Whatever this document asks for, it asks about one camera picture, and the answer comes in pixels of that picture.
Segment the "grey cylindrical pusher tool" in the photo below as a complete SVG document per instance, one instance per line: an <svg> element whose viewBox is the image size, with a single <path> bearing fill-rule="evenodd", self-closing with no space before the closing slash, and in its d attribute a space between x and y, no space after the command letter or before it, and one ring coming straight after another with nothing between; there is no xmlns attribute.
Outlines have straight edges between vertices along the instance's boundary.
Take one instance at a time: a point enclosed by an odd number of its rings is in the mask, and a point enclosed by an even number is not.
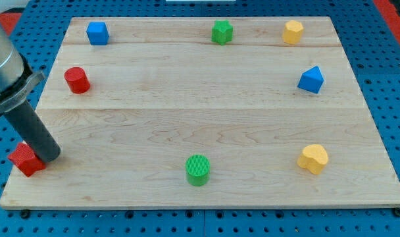
<svg viewBox="0 0 400 237"><path fill-rule="evenodd" d="M54 161L60 155L60 146L28 101L6 112L4 116L44 163Z"/></svg>

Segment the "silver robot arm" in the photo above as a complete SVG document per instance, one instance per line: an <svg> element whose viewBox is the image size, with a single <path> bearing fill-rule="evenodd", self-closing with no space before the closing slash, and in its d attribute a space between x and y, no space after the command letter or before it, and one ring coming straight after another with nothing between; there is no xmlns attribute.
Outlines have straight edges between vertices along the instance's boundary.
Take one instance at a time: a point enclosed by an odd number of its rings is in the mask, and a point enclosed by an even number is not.
<svg viewBox="0 0 400 237"><path fill-rule="evenodd" d="M60 146L27 100L44 79L42 71L30 68L0 25L0 117L4 116L33 152L49 163L60 155Z"/></svg>

